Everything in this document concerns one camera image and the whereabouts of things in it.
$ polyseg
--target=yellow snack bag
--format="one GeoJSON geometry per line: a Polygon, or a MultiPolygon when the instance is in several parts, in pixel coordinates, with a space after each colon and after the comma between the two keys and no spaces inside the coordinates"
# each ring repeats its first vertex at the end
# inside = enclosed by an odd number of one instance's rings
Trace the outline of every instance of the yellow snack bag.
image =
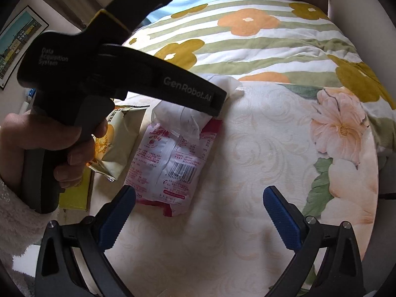
{"type": "Polygon", "coordinates": [[[117,180],[128,163],[148,106],[116,106],[107,117],[106,135],[95,140],[95,158],[88,166],[117,180]]]}
{"type": "Polygon", "coordinates": [[[80,182],[66,189],[59,195],[59,207],[62,209],[88,210],[88,201],[94,176],[89,168],[85,168],[80,182]]]}

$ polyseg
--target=picture frame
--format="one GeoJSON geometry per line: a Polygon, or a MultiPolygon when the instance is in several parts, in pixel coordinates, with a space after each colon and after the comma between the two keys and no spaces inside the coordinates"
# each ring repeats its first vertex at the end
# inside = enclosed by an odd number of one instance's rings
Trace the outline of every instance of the picture frame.
{"type": "Polygon", "coordinates": [[[30,6],[26,6],[0,33],[0,89],[9,78],[34,38],[49,24],[30,6]]]}

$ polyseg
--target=striped blanket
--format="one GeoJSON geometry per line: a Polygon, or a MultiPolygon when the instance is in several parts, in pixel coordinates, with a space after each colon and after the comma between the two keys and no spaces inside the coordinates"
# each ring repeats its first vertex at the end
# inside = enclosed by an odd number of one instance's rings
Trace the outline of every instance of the striped blanket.
{"type": "Polygon", "coordinates": [[[193,73],[240,81],[345,87],[362,102],[379,153],[396,151],[396,103],[354,45],[317,7],[290,0],[220,0],[164,17],[126,46],[193,73]]]}

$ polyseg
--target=barcode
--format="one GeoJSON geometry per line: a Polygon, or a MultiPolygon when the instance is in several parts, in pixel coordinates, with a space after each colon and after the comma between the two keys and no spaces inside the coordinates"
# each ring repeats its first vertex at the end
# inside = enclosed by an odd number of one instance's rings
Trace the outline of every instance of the barcode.
{"type": "Polygon", "coordinates": [[[196,169],[197,168],[195,166],[175,162],[168,176],[186,183],[190,183],[194,177],[196,169]]]}

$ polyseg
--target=screw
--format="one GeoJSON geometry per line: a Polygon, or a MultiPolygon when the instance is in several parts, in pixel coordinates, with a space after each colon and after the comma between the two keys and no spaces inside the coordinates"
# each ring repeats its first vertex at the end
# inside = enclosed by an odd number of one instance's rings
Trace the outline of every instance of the screw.
{"type": "Polygon", "coordinates": [[[84,224],[91,224],[94,220],[95,220],[95,218],[92,215],[89,215],[89,216],[85,217],[82,222],[84,224]]]}
{"type": "Polygon", "coordinates": [[[305,220],[306,220],[306,222],[308,222],[309,224],[315,224],[316,223],[316,219],[314,218],[314,217],[312,217],[312,216],[307,216],[306,218],[305,218],[305,220]]]}
{"type": "Polygon", "coordinates": [[[51,220],[48,224],[47,224],[47,228],[55,228],[58,225],[58,222],[55,220],[51,220]]]}
{"type": "Polygon", "coordinates": [[[344,221],[344,222],[343,222],[343,227],[344,227],[345,229],[350,229],[350,228],[352,227],[352,225],[351,225],[348,221],[344,221]]]}

